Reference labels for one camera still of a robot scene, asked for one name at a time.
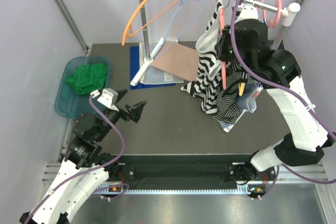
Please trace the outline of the black white striped tank top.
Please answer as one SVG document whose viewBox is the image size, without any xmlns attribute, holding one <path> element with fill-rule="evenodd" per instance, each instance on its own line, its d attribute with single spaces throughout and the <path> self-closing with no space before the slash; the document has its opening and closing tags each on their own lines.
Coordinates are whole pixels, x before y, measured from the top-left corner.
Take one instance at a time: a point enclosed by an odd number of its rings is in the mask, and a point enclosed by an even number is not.
<svg viewBox="0 0 336 224">
<path fill-rule="evenodd" d="M 217 59 L 215 45 L 221 37 L 218 13 L 223 8 L 223 2 L 218 0 L 205 32 L 195 44 L 198 53 L 196 79 L 181 87 L 181 91 L 201 100 L 201 111 L 209 116 L 215 116 L 218 111 L 216 99 L 222 78 L 221 63 Z"/>
</svg>

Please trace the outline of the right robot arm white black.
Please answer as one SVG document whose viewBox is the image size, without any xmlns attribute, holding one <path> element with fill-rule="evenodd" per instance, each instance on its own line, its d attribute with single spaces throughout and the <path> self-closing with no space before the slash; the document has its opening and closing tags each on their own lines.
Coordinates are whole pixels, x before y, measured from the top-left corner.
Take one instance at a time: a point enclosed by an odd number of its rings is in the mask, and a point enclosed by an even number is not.
<svg viewBox="0 0 336 224">
<path fill-rule="evenodd" d="M 273 98 L 290 132 L 278 143 L 254 152 L 234 174 L 243 180 L 256 180 L 264 171 L 278 165 L 315 165 L 324 157 L 324 148 L 335 143 L 335 133 L 320 122 L 310 102 L 294 55 L 284 49 L 272 50 L 267 25 L 246 19 L 227 25 L 216 45 L 218 57 L 238 67 L 242 77 L 227 86 L 223 96 L 238 101 L 238 85 L 251 78 Z"/>
</svg>

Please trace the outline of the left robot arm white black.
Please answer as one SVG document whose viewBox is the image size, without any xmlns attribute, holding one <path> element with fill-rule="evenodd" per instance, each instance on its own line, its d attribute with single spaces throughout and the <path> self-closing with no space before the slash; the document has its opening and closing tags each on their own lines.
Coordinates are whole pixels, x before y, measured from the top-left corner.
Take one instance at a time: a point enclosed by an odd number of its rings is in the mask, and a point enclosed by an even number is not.
<svg viewBox="0 0 336 224">
<path fill-rule="evenodd" d="M 110 88 L 90 93 L 89 104 L 96 114 L 85 112 L 77 118 L 75 138 L 66 150 L 56 177 L 37 206 L 22 214 L 20 223 L 71 223 L 102 183 L 117 178 L 117 161 L 124 153 L 125 139 L 115 124 L 119 120 L 137 123 L 146 105 L 143 100 L 119 107 L 117 104 L 126 93 L 126 90 Z M 116 156 L 102 153 L 98 144 L 110 130 L 121 140 L 121 151 Z"/>
</svg>

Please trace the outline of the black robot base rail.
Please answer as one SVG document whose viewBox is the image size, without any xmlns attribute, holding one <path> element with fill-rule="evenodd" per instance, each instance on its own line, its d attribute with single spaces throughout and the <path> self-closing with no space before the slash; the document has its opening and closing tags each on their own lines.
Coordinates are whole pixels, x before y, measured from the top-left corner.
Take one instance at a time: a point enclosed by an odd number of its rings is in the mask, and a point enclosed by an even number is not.
<svg viewBox="0 0 336 224">
<path fill-rule="evenodd" d="M 244 154 L 123 155 L 106 166 L 110 177 L 139 182 L 147 178 L 218 178 L 224 182 L 252 181 L 262 172 Z"/>
</svg>

